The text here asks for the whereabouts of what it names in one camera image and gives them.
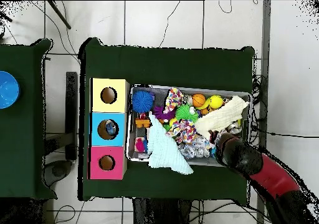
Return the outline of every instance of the green table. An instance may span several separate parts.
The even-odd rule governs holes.
[[[89,79],[126,79],[130,84],[154,84],[200,89],[252,92],[254,50],[152,49],[102,46],[98,39],[86,40],[79,57],[80,150],[79,198],[148,197],[234,199],[246,203],[247,182],[224,167],[193,165],[192,175],[168,168],[149,168],[144,162],[128,162],[123,180],[87,180]]]
[[[42,58],[51,41],[31,46],[0,45],[0,71],[12,74],[21,94],[0,109],[0,197],[55,198],[42,182],[44,78]]]

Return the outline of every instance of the pink box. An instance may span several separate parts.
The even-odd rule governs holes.
[[[104,156],[113,159],[111,170],[103,170],[100,166],[100,159]],[[126,158],[124,147],[120,146],[92,146],[90,160],[89,179],[114,179],[122,180],[126,171]]]

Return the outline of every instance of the white cloth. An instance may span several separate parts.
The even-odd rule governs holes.
[[[242,111],[248,106],[239,96],[235,95],[225,106],[208,113],[195,122],[196,131],[209,140],[208,130],[218,131],[227,128],[233,121],[242,118]]]
[[[189,175],[194,171],[187,163],[178,149],[175,140],[166,135],[166,130],[158,119],[150,114],[152,126],[150,127],[150,138],[147,144],[148,166],[151,168],[170,167],[173,171]]]

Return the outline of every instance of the blue spiky ball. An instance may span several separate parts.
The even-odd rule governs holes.
[[[137,113],[145,113],[153,106],[153,97],[147,91],[137,91],[133,94],[133,110]]]

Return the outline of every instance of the yellow box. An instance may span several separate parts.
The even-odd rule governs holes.
[[[93,93],[93,112],[126,112],[130,85],[125,79],[93,78],[91,88]],[[112,102],[110,93],[115,93],[115,98]]]

